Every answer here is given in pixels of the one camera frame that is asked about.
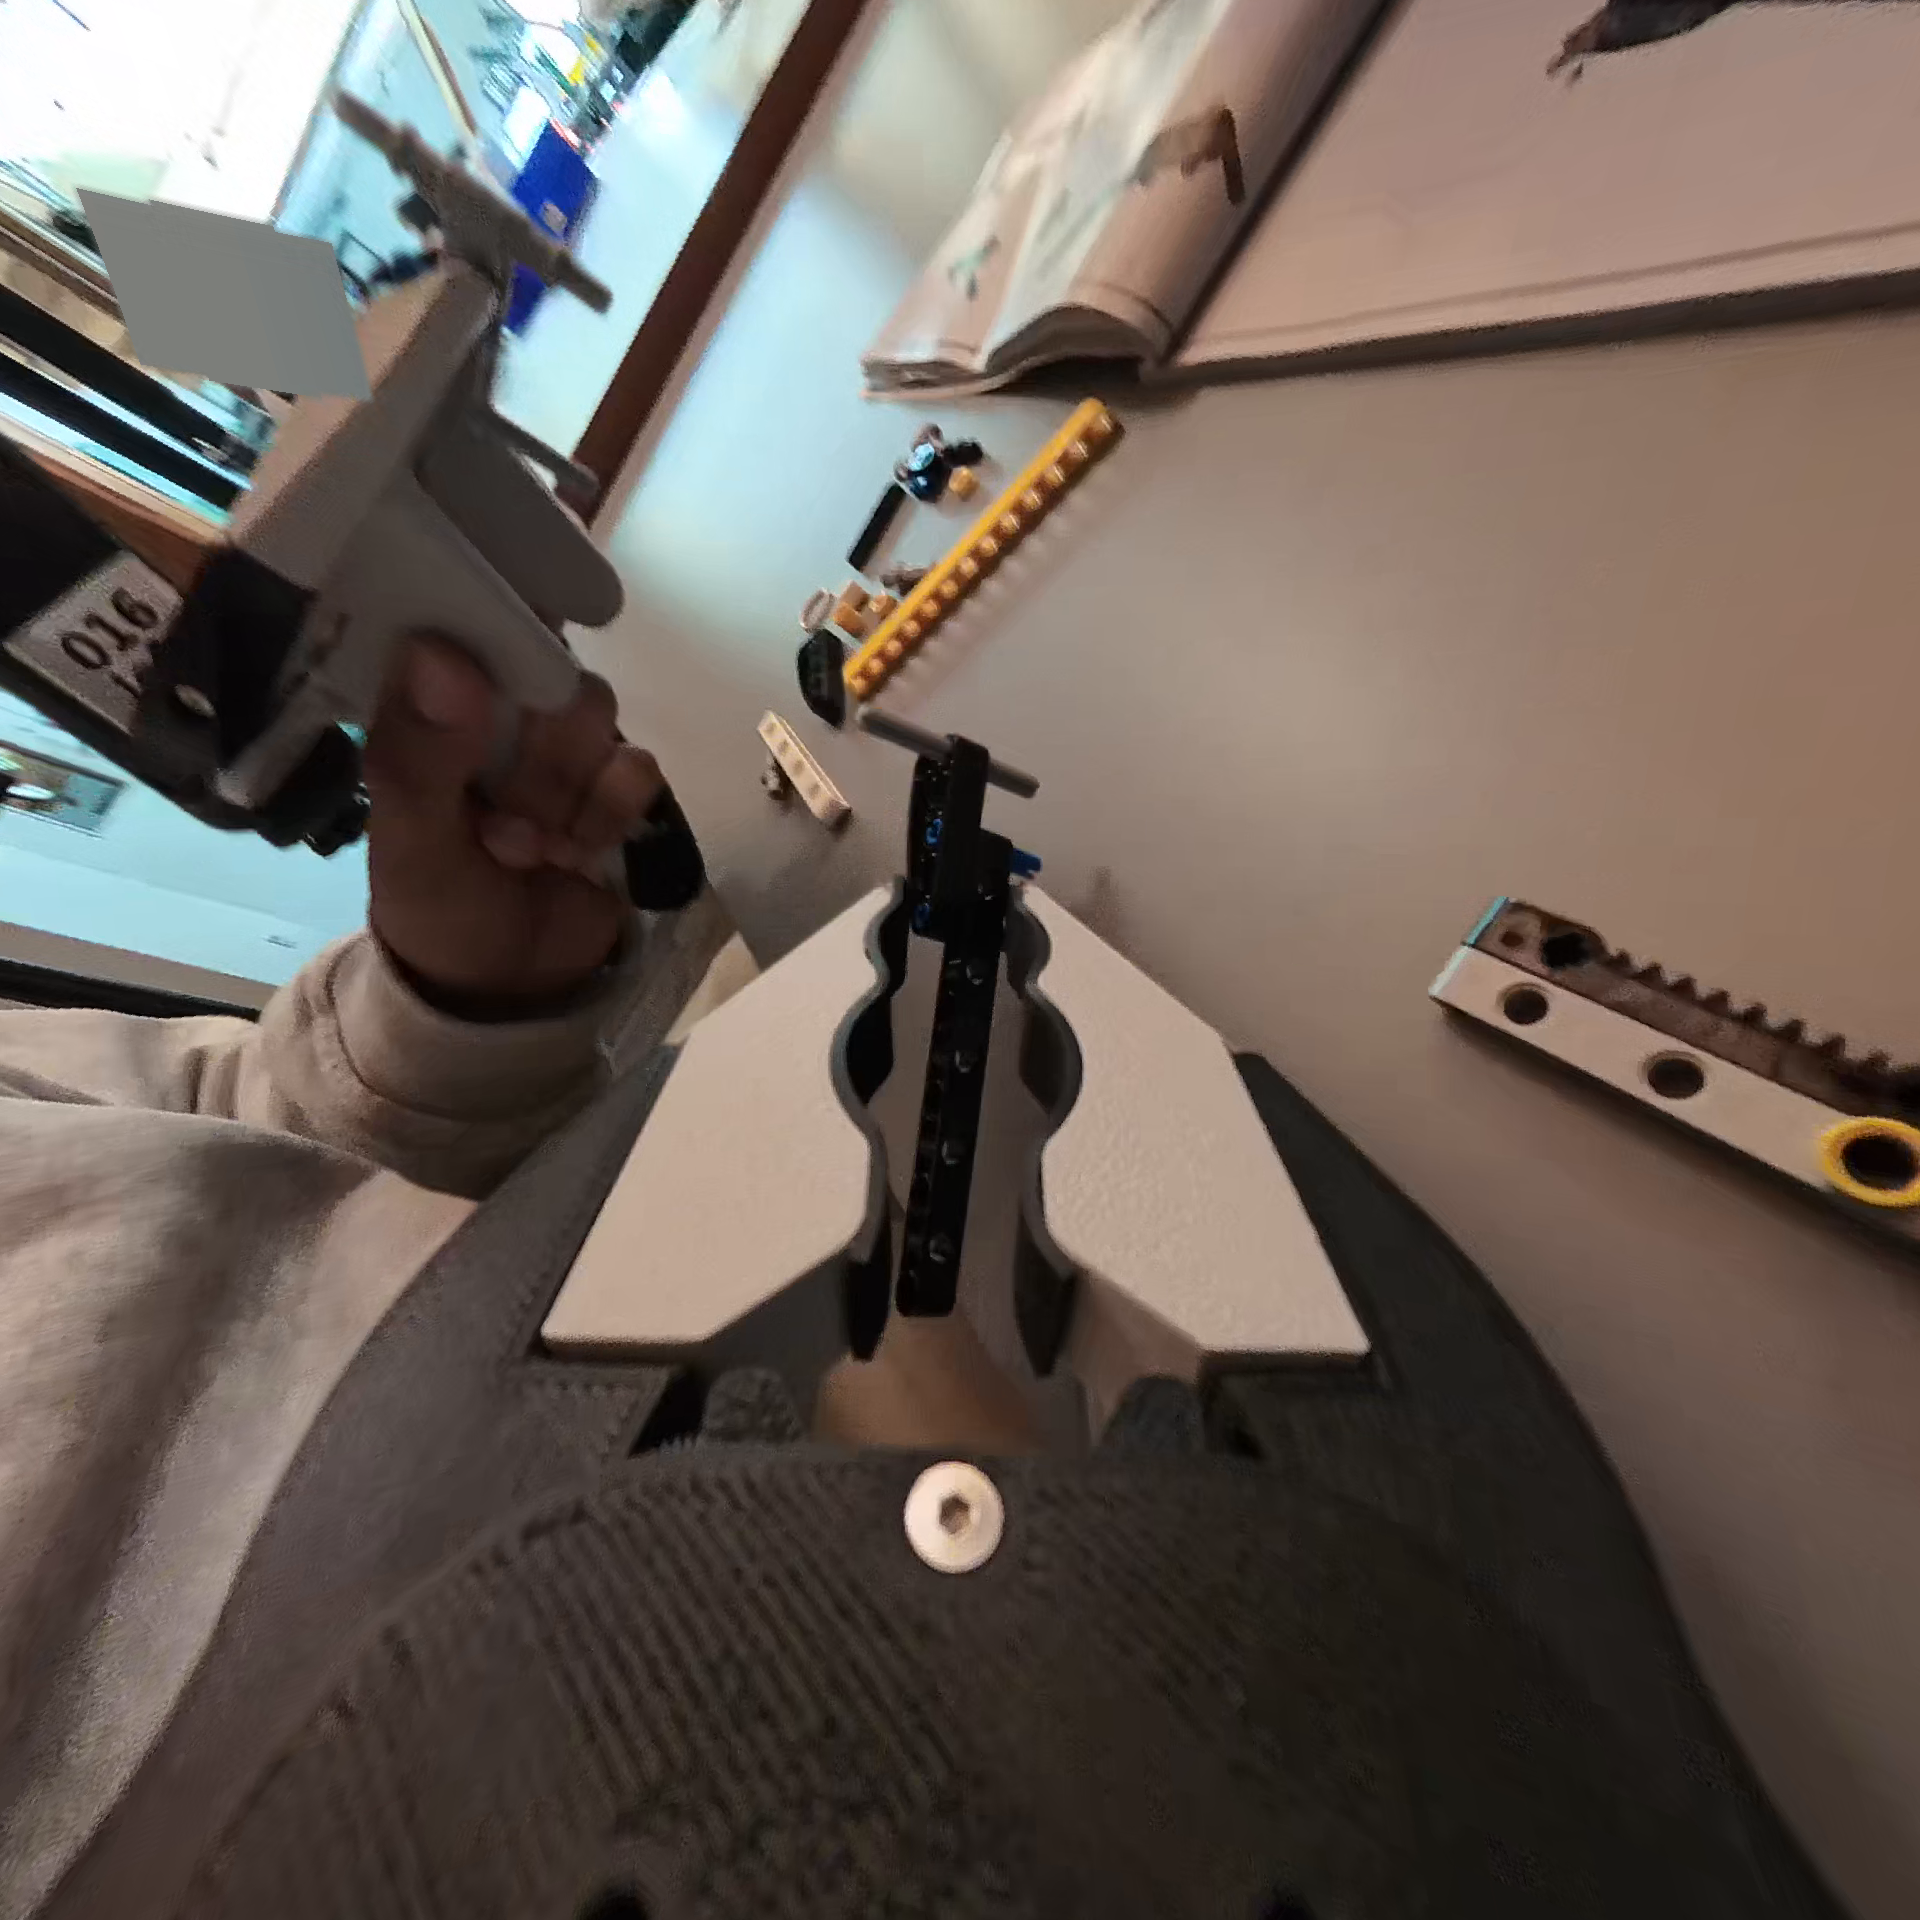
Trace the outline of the black lego beam assembly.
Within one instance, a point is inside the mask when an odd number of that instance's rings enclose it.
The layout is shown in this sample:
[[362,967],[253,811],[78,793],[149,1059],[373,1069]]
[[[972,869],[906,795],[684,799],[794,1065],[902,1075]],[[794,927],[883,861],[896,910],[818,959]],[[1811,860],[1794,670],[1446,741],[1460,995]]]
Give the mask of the black lego beam assembly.
[[874,703],[858,725],[914,756],[902,901],[910,932],[938,945],[940,967],[896,1307],[906,1316],[947,1316],[963,1276],[1005,927],[1014,886],[1042,869],[1035,855],[993,831],[982,809],[993,789],[1028,799],[1040,785],[966,736],[934,736]]

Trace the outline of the white lego beam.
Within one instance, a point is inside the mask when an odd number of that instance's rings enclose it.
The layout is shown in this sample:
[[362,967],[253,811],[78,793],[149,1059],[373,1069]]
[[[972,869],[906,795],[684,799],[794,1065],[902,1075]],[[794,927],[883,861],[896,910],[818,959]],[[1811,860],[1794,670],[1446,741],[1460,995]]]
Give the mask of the white lego beam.
[[803,804],[808,815],[828,831],[842,831],[852,817],[852,806],[803,736],[777,711],[760,717],[756,736],[762,766],[768,758],[780,761],[794,785],[789,801]]

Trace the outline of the long yellow lego beam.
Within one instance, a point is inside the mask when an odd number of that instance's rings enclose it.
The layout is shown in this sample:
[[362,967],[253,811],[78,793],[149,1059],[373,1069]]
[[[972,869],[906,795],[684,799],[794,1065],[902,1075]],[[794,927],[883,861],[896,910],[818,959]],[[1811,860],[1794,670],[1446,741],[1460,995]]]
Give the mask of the long yellow lego beam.
[[1086,485],[1123,438],[1123,421],[1083,400],[956,543],[910,587],[843,665],[850,703],[867,703]]

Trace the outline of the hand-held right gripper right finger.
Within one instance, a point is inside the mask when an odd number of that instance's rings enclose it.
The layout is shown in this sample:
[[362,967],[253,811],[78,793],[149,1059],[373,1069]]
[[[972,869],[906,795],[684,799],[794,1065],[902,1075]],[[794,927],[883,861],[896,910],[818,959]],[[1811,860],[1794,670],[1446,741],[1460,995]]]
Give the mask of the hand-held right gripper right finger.
[[1221,1032],[1027,881],[1014,1331],[1088,1433],[1132,1387],[1353,1368],[1371,1339]]

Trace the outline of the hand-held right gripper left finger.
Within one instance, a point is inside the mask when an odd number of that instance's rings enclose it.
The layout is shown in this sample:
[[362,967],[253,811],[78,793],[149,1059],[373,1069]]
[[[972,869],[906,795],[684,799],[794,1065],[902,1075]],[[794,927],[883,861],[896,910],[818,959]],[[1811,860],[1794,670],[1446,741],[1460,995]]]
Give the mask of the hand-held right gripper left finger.
[[549,1352],[762,1368],[796,1403],[854,1352],[890,1190],[852,1037],[867,1014],[891,1037],[901,901],[870,889],[691,1027],[544,1316]]

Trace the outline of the person's left forearm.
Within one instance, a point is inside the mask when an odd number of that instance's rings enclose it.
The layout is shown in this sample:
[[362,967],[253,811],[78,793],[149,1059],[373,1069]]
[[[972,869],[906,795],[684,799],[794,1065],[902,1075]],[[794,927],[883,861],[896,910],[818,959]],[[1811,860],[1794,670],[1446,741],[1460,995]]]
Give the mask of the person's left forearm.
[[702,889],[632,918],[609,968],[555,1009],[500,1020],[429,1004],[369,929],[256,1020],[8,1009],[5,1235],[125,1201],[139,1179],[225,1183],[258,1147],[483,1197],[666,1037],[732,929]]

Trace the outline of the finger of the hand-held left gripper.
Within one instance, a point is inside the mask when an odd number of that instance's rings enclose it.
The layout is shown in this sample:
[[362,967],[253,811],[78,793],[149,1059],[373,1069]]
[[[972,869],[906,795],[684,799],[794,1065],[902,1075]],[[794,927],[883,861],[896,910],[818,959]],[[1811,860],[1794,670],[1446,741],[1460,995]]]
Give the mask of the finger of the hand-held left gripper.
[[232,605],[507,605],[496,283],[428,271],[358,320],[369,396],[302,398],[225,537]]

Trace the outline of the white beam gear rack assembly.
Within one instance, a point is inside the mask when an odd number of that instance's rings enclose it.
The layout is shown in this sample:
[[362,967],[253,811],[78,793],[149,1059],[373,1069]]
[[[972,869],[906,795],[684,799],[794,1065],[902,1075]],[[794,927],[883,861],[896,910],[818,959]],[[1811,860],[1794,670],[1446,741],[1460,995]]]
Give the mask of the white beam gear rack assembly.
[[1915,1248],[1915,1063],[1856,1051],[1513,895],[1474,920],[1428,999]]

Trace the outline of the person's left hand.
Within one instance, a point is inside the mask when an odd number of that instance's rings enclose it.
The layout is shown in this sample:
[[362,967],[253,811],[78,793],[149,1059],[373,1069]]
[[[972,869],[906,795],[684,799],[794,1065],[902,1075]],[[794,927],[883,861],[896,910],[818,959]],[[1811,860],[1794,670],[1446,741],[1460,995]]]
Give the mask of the person's left hand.
[[609,684],[509,708],[464,646],[416,637],[369,728],[366,779],[369,929],[424,999],[537,1016],[613,964],[632,920],[613,856],[666,779]]

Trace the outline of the lego instruction booklet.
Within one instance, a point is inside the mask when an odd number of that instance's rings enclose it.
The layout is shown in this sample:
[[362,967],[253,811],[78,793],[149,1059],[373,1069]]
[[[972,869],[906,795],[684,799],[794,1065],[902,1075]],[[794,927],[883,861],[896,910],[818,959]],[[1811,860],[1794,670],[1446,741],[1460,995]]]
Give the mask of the lego instruction booklet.
[[1915,5],[1133,5],[998,136],[870,398],[1915,299]]

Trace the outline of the distant blue bin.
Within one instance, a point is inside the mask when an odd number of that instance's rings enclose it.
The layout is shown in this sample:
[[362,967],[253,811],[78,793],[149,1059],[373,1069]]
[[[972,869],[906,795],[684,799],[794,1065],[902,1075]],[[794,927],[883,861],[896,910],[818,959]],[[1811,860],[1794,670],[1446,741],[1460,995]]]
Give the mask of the distant blue bin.
[[[579,239],[593,199],[596,193],[596,176],[579,145],[579,141],[550,116],[542,120],[539,132],[518,157],[518,169],[509,184],[509,199],[525,212],[525,216],[542,225],[547,237],[558,246],[572,248]],[[547,280],[533,270],[516,264],[512,271],[512,293],[504,328],[509,335],[521,335],[536,317],[547,293]]]

